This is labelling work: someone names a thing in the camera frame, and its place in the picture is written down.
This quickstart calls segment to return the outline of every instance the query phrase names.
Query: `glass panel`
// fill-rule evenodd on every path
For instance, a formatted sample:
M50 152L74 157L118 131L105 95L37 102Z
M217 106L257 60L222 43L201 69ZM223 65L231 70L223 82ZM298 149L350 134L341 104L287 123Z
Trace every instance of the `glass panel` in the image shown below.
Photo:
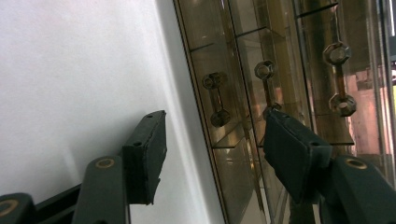
M213 1L180 1L180 7L190 49L218 42L223 30Z
M385 18L378 17L380 6L370 0L341 1L340 10L345 13L340 14L340 25L345 42L353 50L346 69L346 88L357 101L357 111L349 119L354 151L375 164L394 186L392 84L382 47L387 38L386 26L381 27Z
M263 173L260 184L266 194L265 200L268 203L269 213L274 223L281 223L281 218L283 218L284 211L288 206L286 204L288 193L277 179L274 168L264 158L263 150L260 150L260 156Z
M230 0L230 8L236 35L269 25L266 1Z
M268 31L268 29L263 29L260 32L265 35ZM258 140L257 144L259 144L264 137L265 131L265 120L262 117L262 111L267 107L263 81L256 77L254 73L256 65L264 61L259 32L239 37L238 47L251 109L250 116L253 120L256 139Z
M380 6L371 0L342 1L298 19L298 24L317 134L335 146L336 154L371 161L394 184L393 108L389 62L381 47L386 45L381 33L386 26L384 18L378 18ZM352 55L342 65L326 63L339 41L344 44L337 48L348 47ZM343 91L356 102L351 116L342 117L342 109L332 108L334 102L340 105L335 94Z
M214 154L229 222L261 223L245 138L235 148L216 149Z
M235 89L232 81L232 70L227 61L227 46L214 44L191 53L198 91L205 112L205 121L212 141L212 147L220 143L220 147L234 147L242 137L242 127L238 126L239 118L235 107ZM219 74L220 85L208 90L205 85L207 75ZM226 111L228 118L224 124L217 124L215 116Z
M281 1L268 1L277 74L282 86L281 102L287 114L310 126L294 16L292 12L285 13L286 9L283 7L286 6L282 6Z
M337 7L298 19L302 31L302 52L305 74L311 101L311 114L315 131L324 140L340 150L353 145L347 120L329 107L329 102L338 92L332 67L323 60L323 50L337 42L339 32L335 24Z

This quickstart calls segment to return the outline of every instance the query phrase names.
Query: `cabinet handle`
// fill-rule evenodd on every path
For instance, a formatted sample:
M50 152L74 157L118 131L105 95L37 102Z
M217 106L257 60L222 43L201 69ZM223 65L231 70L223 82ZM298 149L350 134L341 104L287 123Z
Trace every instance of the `cabinet handle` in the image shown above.
M219 87L224 82L225 74L211 73L202 78L202 84L209 91L210 102L214 113L210 117L213 126L220 128L226 125L230 119L230 113L224 109Z
M330 44L323 51L324 61L333 67L336 78L336 93L329 101L332 111L338 112L340 117L350 117L356 111L355 99L346 93L344 83L343 64L350 58L351 50L349 46L341 41Z
M265 102L267 103L267 106L265 107L264 111L262 111L263 118L266 118L267 111L270 109L276 109L280 110L282 106L278 104L277 102L274 102L274 100L271 97L270 94L270 83L269 80L271 77L274 76L274 63L267 60L261 63L258 63L256 67L254 68L254 73L257 78L262 80L262 85L264 86L264 93L265 93Z

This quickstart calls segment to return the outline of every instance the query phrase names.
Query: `glass door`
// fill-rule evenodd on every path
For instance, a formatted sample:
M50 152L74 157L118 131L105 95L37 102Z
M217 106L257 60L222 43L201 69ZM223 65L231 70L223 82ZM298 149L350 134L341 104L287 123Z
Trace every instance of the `glass door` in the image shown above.
M226 223L319 223L318 211L295 204L264 158L270 108L311 128L334 157L373 162L394 186L387 1L175 6Z

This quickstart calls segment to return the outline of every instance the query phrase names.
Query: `brass washer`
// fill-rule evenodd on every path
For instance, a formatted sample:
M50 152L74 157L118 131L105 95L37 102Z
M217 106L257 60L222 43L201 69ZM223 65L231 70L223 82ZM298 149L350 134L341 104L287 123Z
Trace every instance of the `brass washer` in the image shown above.
M367 169L366 163L354 159L346 159L346 165L360 170Z
M95 164L95 166L96 166L97 168L100 168L100 169L106 169L106 168L108 168L108 167L113 166L114 163L115 163L115 162L114 162L113 159L105 158L105 159L101 159L101 160L97 161L96 164Z
M0 217L4 217L4 216L8 215L9 213L11 213L12 211L14 211L14 209L18 206L18 201L15 199L9 199L9 200L0 202L0 206L4 205L4 204L8 204L8 208L6 208L3 211L0 211Z

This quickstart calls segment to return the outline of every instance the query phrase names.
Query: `bolt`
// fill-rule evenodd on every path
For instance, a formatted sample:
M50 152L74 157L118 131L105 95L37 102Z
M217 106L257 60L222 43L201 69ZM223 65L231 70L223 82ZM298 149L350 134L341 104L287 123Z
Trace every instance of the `bolt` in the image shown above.
M258 63L254 68L254 73L256 74L256 77L261 80L266 80L272 77L274 75L274 72L274 63L268 60Z
M323 51L323 58L326 63L332 65L341 65L345 63L351 56L351 50L349 46L343 42L336 42L330 44Z
M202 78L202 84L207 90L214 90L221 86L224 75L222 73L211 73Z
M350 117L356 111L356 101L352 96L346 95L342 98L336 93L329 102L330 108L336 111L341 117Z

